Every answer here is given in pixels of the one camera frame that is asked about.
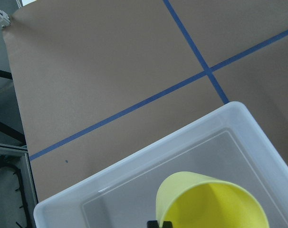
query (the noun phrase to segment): cup rim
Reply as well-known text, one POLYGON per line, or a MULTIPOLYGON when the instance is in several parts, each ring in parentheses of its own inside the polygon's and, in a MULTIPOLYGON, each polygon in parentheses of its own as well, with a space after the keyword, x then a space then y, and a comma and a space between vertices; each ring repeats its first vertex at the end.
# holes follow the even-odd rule
POLYGON ((188 186, 187 188, 185 188, 184 190, 182 190, 177 197, 175 197, 173 200, 171 200, 171 202, 168 204, 168 207, 166 208, 166 210, 164 211, 164 213, 162 214, 161 216, 161 219, 159 222, 159 227, 162 227, 163 226, 163 222, 164 222, 164 219, 165 219, 165 215, 167 214, 167 212, 169 211, 169 209, 171 208, 171 206, 173 205, 173 203, 180 197, 182 196, 185 192, 187 192, 188 190, 190 189, 193 189, 195 187, 198 187, 198 186, 201 186, 201 185, 205 185, 205 184, 224 184, 224 185, 229 185, 233 188, 237 188, 241 191, 243 191, 244 193, 246 193, 247 196, 249 196, 253 202, 255 203, 255 205, 258 207, 259 211, 261 212, 262 216, 263 216, 263 219, 264 219, 264 222, 265 222, 265 225, 266 227, 265 228, 269 228, 269 221, 268 221, 268 218, 264 212, 264 209, 262 208, 262 206, 260 205, 260 203, 258 202, 258 200, 250 193, 248 192, 246 189, 244 189, 243 187, 237 185, 237 184, 234 184, 234 183, 231 183, 231 182, 228 182, 228 181, 224 181, 224 180, 217 180, 217 179, 214 179, 214 180, 204 180, 204 181, 201 181, 200 183, 194 183, 190 186, 188 186))

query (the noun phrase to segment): gray floor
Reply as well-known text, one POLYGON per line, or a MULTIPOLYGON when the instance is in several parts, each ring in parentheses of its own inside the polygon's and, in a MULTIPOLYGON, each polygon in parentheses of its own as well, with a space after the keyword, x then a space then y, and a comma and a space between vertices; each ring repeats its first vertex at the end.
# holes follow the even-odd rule
MULTIPOLYGON (((17 9, 14 0, 0 1, 0 9, 8 14, 13 14, 17 9)), ((2 37, 0 28, 0 70, 10 72, 7 49, 2 37)), ((0 77, 0 122, 23 133, 22 123, 19 114, 19 107, 16 99, 15 89, 12 80, 0 77)), ((6 134, 0 132, 0 143, 9 145, 21 145, 21 143, 6 134)))
POLYGON ((36 1, 4 39, 40 200, 226 98, 288 164, 288 1, 36 1))

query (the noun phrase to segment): yellow cup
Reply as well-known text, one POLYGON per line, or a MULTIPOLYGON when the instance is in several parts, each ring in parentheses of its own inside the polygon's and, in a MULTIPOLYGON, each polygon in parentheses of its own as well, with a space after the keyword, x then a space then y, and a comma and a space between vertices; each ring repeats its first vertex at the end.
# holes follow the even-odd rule
POLYGON ((166 178, 156 197, 159 227, 269 228, 258 201, 242 187, 193 172, 166 178))

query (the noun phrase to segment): blue tape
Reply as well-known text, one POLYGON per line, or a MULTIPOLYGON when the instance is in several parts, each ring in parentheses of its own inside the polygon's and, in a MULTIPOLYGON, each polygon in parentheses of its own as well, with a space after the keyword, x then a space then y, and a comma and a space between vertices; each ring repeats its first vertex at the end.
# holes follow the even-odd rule
POLYGON ((131 113, 132 111, 134 111, 134 110, 136 110, 136 109, 138 109, 138 108, 140 108, 146 104, 151 103, 152 101, 155 101, 155 100, 157 100, 157 99, 159 99, 159 98, 161 98, 161 97, 163 97, 163 96, 165 96, 165 95, 167 95, 167 94, 169 94, 169 93, 171 93, 171 92, 173 92, 173 91, 175 91, 175 90, 177 90, 183 86, 186 86, 186 85, 198 80, 199 78, 202 78, 205 75, 206 75, 206 73, 204 71, 202 71, 202 72, 200 72, 200 73, 198 73, 198 74, 196 74, 190 78, 187 78, 184 81, 179 82, 178 84, 175 84, 175 85, 173 85, 173 86, 171 86, 171 87, 169 87, 169 88, 167 88, 167 89, 165 89, 165 90, 163 90, 163 91, 161 91, 161 92, 159 92, 159 93, 157 93, 157 94, 155 94, 155 95, 153 95, 153 96, 151 96, 151 97, 149 97, 149 98, 147 98, 147 99, 145 99, 145 100, 143 100, 143 101, 141 101, 141 102, 139 102, 139 103, 137 103, 137 104, 135 104, 129 108, 124 109, 123 111, 120 111, 117 114, 114 114, 114 115, 86 128, 82 131, 79 131, 79 132, 73 134, 72 136, 67 137, 66 139, 63 139, 63 140, 57 142, 56 144, 53 144, 53 145, 35 153, 34 155, 31 155, 29 157, 29 159, 30 159, 30 161, 32 161, 32 160, 34 160, 34 159, 36 159, 36 158, 38 158, 44 154, 56 149, 56 148, 68 143, 68 142, 71 142, 72 140, 75 140, 75 139, 81 137, 84 134, 87 134, 87 133, 89 133, 89 132, 91 132, 91 131, 93 131, 93 130, 101 127, 101 126, 104 126, 105 124, 107 124, 109 122, 112 122, 112 121, 114 121, 114 120, 116 120, 116 119, 118 119, 118 118, 120 118, 120 117, 122 117, 128 113, 131 113))
POLYGON ((181 20, 179 19, 177 13, 174 11, 172 5, 170 4, 169 0, 163 0, 165 6, 167 7, 168 11, 170 12, 172 18, 176 22, 177 26, 179 27, 180 31, 184 35, 188 45, 192 49, 193 53, 197 57, 199 63, 201 64, 203 70, 206 72, 207 76, 209 77, 212 85, 214 86, 215 90, 217 91, 218 95, 220 96, 221 100, 224 104, 228 103, 229 100, 225 95, 224 91, 222 90, 221 86, 219 85, 217 79, 215 78, 214 74, 212 73, 211 69, 207 65, 206 61, 204 60, 202 54, 200 53, 199 49, 195 45, 194 41, 192 40, 190 34, 187 32, 185 26, 182 24, 181 20))
POLYGON ((273 36, 270 39, 267 39, 267 40, 255 45, 255 46, 253 46, 253 47, 251 47, 251 48, 249 48, 249 49, 247 49, 247 50, 245 50, 245 51, 243 51, 243 52, 241 52, 241 53, 239 53, 239 54, 237 54, 231 58, 228 58, 227 60, 224 60, 223 62, 220 62, 220 63, 214 65, 213 67, 211 67, 211 70, 212 71, 219 70, 220 68, 225 67, 228 64, 231 64, 232 62, 235 62, 235 61, 237 61, 237 60, 239 60, 239 59, 241 59, 241 58, 243 58, 243 57, 259 50, 259 49, 262 49, 265 46, 270 45, 270 44, 272 44, 272 43, 274 43, 274 42, 276 42, 276 41, 278 41, 278 40, 280 40, 286 36, 288 36, 288 30, 286 30, 282 33, 279 33, 278 35, 273 36))

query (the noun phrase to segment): black bracket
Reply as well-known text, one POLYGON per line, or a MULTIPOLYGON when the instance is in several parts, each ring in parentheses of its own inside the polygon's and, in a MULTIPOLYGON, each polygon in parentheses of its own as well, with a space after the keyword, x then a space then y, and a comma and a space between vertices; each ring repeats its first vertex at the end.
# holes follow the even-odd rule
POLYGON ((0 122, 0 131, 26 145, 25 135, 0 122))
MULTIPOLYGON (((148 221, 147 228, 159 228, 159 224, 157 220, 148 221)), ((162 228, 173 228, 172 222, 164 221, 162 228)))
POLYGON ((0 70, 0 77, 12 80, 12 74, 7 71, 0 70))

